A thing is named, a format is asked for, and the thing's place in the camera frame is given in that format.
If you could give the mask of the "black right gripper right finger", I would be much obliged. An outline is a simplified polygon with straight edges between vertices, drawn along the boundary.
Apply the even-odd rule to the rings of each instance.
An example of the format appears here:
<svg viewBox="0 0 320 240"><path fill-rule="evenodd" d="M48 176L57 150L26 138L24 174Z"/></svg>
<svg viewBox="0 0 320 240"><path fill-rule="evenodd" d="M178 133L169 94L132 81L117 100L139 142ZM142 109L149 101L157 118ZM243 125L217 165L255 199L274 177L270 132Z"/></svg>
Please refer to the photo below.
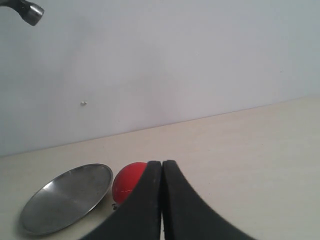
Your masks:
<svg viewBox="0 0 320 240"><path fill-rule="evenodd" d="M166 240L252 240L215 212L174 160L162 163L161 208Z"/></svg>

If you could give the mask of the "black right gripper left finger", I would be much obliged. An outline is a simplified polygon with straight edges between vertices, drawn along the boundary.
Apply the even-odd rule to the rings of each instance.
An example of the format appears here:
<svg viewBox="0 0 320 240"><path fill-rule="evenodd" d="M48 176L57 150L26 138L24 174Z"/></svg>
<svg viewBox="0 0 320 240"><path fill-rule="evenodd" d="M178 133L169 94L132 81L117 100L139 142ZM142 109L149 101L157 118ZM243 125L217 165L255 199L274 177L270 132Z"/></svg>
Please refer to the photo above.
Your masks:
<svg viewBox="0 0 320 240"><path fill-rule="evenodd" d="M83 240L158 240L162 164L150 161L128 198Z"/></svg>

